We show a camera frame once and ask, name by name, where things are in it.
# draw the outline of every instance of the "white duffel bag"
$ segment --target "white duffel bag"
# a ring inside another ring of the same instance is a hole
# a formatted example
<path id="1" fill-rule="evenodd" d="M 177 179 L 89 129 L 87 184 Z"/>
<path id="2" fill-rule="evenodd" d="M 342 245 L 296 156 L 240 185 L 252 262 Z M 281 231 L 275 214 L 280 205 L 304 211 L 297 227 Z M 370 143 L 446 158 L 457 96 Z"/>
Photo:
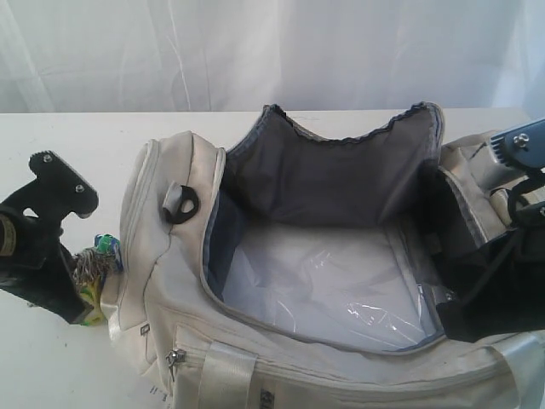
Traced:
<path id="1" fill-rule="evenodd" d="M 443 126 L 421 103 L 330 141 L 270 106 L 229 152 L 149 141 L 101 298 L 114 348 L 176 408 L 539 407 L 541 331 L 453 341 L 435 311 L 422 178 L 459 188 L 478 245 L 506 230 Z"/>

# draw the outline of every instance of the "label tag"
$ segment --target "label tag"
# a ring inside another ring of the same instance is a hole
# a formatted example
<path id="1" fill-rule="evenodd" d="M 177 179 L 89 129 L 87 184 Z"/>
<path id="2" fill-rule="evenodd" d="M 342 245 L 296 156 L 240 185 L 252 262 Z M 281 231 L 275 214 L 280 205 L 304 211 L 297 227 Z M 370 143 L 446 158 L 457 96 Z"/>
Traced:
<path id="1" fill-rule="evenodd" d="M 2 225 L 3 230 L 3 243 L 2 247 L 0 247 L 0 256 L 12 256 L 15 252 L 15 245 L 17 244 L 15 226 L 7 216 L 2 214 L 0 214 L 0 225 Z"/>

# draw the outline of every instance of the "zipper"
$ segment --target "zipper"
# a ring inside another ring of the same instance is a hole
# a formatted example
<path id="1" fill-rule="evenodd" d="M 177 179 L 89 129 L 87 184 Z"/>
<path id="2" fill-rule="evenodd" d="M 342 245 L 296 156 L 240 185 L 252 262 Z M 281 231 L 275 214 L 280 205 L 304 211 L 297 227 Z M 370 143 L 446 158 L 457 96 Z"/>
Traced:
<path id="1" fill-rule="evenodd" d="M 127 236 L 125 238 L 125 245 L 123 246 L 122 259 L 126 264 L 126 269 L 129 270 L 129 250 L 132 245 L 132 240 L 135 236 L 136 226 L 140 219 L 140 213 L 146 202 L 147 191 L 152 184 L 153 174 L 159 159 L 159 142 L 151 139 L 147 143 L 147 154 L 142 165 L 141 174 L 136 182 L 135 190 L 133 191 L 132 198 L 130 200 L 131 206 L 127 211 L 125 217 L 129 218 L 129 226 L 127 228 Z"/>
<path id="2" fill-rule="evenodd" d="M 189 347 L 188 345 L 176 346 L 169 351 L 165 357 L 169 368 L 172 383 L 175 382 L 175 372 L 181 369 L 181 365 L 187 367 L 204 366 L 206 351 Z M 338 396 L 340 400 L 356 401 L 358 397 L 364 396 L 366 400 L 375 400 L 382 402 L 391 402 L 403 399 L 418 399 L 430 396 L 441 395 L 451 392 L 453 389 L 462 389 L 468 385 L 490 379 L 493 376 L 502 375 L 508 372 L 508 368 L 501 368 L 500 362 L 480 368 L 470 373 L 455 375 L 452 377 L 444 377 L 441 379 L 426 381 L 427 388 L 422 387 L 422 383 L 408 383 L 406 385 L 378 387 L 373 383 L 350 383 L 352 388 L 347 389 L 348 383 L 309 375 L 294 368 L 286 368 L 284 366 L 271 365 L 268 362 L 260 360 L 255 362 L 254 373 L 266 377 L 269 380 L 280 381 L 285 383 L 286 380 L 293 383 L 312 385 L 313 388 L 328 388 L 331 394 Z"/>

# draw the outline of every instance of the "open bag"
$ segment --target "open bag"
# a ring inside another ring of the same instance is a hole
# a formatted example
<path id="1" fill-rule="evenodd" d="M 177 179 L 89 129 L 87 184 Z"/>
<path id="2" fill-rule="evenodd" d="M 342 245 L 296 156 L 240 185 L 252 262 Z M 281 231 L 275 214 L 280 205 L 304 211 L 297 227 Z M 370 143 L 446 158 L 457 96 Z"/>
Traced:
<path id="1" fill-rule="evenodd" d="M 443 128 L 421 103 L 326 140 L 269 106 L 228 152 L 149 141 L 101 297 L 114 347 L 176 408 L 539 407 L 542 325 L 480 313 L 525 317 L 535 286 L 505 267 L 473 294 L 518 237 L 470 171 L 487 135 Z"/>

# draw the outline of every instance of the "white strap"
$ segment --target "white strap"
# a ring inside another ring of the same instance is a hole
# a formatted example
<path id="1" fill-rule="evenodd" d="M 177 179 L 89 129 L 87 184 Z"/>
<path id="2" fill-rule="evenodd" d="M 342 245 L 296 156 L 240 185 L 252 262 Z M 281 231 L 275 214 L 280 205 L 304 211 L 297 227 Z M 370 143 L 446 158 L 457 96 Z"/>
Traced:
<path id="1" fill-rule="evenodd" d="M 256 355 L 242 349 L 212 343 L 198 386 L 198 409 L 244 409 L 255 359 Z"/>
<path id="2" fill-rule="evenodd" d="M 536 336 L 522 333 L 491 345 L 507 362 L 519 395 L 519 409 L 537 409 L 545 386 L 545 358 Z"/>

